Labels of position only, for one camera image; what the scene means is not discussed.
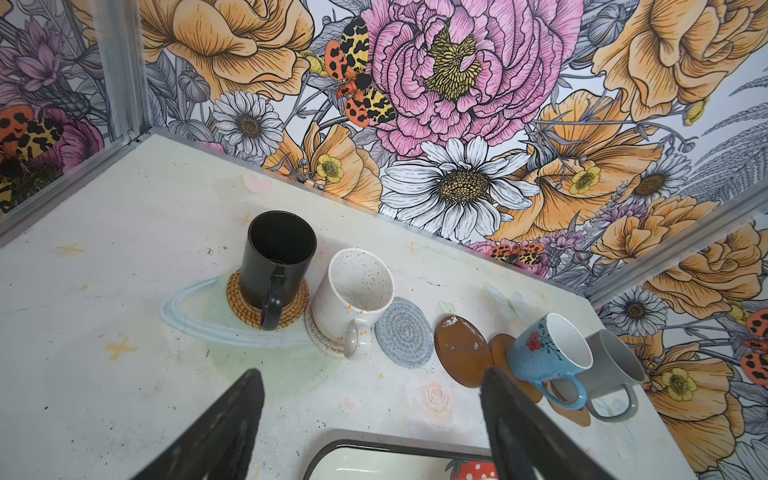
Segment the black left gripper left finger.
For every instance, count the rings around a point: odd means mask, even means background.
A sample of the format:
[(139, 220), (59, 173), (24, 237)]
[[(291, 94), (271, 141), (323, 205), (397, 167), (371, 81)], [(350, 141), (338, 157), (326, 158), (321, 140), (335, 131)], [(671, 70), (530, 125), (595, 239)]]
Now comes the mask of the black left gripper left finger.
[(265, 393), (259, 370), (245, 371), (137, 479), (244, 479)]

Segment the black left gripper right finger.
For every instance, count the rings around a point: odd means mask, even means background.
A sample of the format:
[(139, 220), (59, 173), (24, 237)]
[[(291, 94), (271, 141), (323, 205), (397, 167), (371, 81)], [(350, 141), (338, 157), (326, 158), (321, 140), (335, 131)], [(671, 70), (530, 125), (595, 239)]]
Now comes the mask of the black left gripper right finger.
[(500, 369), (484, 372), (480, 399), (500, 479), (611, 477)]

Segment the cork paw print coaster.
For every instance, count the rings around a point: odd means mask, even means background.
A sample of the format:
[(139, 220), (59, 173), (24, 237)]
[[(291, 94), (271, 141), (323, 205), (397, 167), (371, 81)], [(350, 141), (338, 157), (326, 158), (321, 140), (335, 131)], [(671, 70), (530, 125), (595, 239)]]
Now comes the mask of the cork paw print coaster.
[(591, 415), (586, 406), (578, 410), (568, 410), (554, 404), (550, 399), (548, 399), (547, 402), (557, 414), (568, 419), (569, 421), (584, 428), (591, 425)]

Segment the white mug blue handle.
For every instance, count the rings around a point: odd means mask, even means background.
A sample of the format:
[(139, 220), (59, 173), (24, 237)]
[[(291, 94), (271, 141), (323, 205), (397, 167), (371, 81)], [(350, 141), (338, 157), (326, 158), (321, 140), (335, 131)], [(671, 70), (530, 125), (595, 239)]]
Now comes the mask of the white mug blue handle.
[[(588, 400), (586, 388), (576, 376), (593, 366), (593, 355), (585, 337), (564, 316), (549, 313), (531, 324), (506, 351), (513, 376), (536, 388), (552, 404), (579, 410)], [(545, 382), (565, 379), (576, 388), (573, 401), (559, 400), (547, 391)]]

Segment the plain brown wooden coaster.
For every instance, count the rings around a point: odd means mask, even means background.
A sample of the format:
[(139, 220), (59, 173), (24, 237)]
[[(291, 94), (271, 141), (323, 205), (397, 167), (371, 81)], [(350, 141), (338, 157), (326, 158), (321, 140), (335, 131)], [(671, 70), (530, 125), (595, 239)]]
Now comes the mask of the plain brown wooden coaster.
[(534, 404), (537, 404), (543, 398), (542, 393), (530, 383), (517, 379), (509, 368), (506, 353), (508, 348), (511, 347), (514, 342), (515, 338), (513, 336), (503, 333), (497, 334), (491, 339), (489, 348), (491, 350), (494, 365), (498, 367), (529, 400)]

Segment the scratched dark brown wooden coaster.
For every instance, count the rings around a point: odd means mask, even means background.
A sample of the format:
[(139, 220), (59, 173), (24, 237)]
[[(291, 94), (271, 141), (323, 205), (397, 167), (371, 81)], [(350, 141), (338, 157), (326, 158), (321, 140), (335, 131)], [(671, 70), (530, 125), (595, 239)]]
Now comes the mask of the scratched dark brown wooden coaster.
[(479, 388), (485, 371), (494, 364), (491, 349), (481, 332), (455, 314), (438, 322), (434, 345), (445, 371), (467, 388)]

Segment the round woven rattan coaster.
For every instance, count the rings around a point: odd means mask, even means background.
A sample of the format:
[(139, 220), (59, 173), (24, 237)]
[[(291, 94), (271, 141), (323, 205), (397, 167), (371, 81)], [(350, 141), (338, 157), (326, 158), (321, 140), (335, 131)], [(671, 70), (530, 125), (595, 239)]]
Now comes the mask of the round woven rattan coaster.
[[(261, 311), (245, 301), (240, 291), (240, 269), (237, 269), (230, 277), (226, 288), (226, 298), (230, 309), (244, 324), (262, 330), (260, 326)], [(304, 316), (309, 305), (310, 293), (306, 280), (302, 281), (296, 297), (283, 308), (278, 323), (278, 330), (285, 329)]]

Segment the grey-blue braided rope coaster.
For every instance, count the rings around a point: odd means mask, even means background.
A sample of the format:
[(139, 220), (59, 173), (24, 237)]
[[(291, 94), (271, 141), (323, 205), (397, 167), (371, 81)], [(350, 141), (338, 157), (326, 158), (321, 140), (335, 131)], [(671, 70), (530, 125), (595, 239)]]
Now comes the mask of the grey-blue braided rope coaster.
[(422, 310), (413, 302), (395, 297), (374, 325), (379, 347), (396, 365), (421, 368), (432, 356), (433, 334)]

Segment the black mug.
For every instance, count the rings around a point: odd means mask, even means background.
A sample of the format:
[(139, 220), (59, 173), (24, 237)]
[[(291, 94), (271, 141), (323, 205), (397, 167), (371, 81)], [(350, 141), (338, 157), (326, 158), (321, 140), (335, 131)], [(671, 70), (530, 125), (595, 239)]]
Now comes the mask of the black mug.
[(307, 221), (288, 212), (258, 215), (247, 232), (240, 267), (240, 292), (259, 309), (259, 326), (278, 328), (282, 313), (294, 301), (317, 249), (317, 237)]

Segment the white strawberry print tray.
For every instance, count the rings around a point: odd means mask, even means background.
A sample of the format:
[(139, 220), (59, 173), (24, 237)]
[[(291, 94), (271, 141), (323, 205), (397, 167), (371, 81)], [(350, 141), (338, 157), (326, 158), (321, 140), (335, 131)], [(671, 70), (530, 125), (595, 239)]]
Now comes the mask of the white strawberry print tray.
[(497, 479), (487, 448), (330, 430), (315, 440), (302, 479)]

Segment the aluminium corner post right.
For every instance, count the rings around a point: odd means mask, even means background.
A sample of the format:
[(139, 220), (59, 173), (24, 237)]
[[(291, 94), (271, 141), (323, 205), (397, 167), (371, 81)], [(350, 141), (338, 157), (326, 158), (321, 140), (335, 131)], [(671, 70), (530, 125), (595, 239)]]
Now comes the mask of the aluminium corner post right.
[(680, 234), (662, 242), (650, 255), (598, 280), (583, 296), (593, 306), (601, 306), (740, 228), (766, 206), (767, 178), (763, 178)]

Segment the aluminium corner post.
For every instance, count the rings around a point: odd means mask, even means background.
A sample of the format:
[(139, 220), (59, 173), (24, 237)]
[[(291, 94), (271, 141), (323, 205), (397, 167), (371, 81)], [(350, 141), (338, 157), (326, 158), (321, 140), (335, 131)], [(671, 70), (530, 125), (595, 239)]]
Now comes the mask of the aluminium corner post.
[(90, 3), (107, 86), (110, 120), (132, 141), (152, 126), (137, 1)]
[(680, 234), (662, 242), (650, 255), (598, 280), (583, 296), (593, 306), (601, 306), (740, 228), (766, 206), (767, 178), (763, 178)]

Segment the aluminium corner post left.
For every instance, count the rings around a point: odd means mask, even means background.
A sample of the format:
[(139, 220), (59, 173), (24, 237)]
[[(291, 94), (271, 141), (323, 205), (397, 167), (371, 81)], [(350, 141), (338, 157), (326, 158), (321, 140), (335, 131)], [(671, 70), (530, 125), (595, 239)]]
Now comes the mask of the aluminium corner post left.
[(110, 120), (132, 141), (152, 126), (137, 1), (90, 3), (107, 86)]

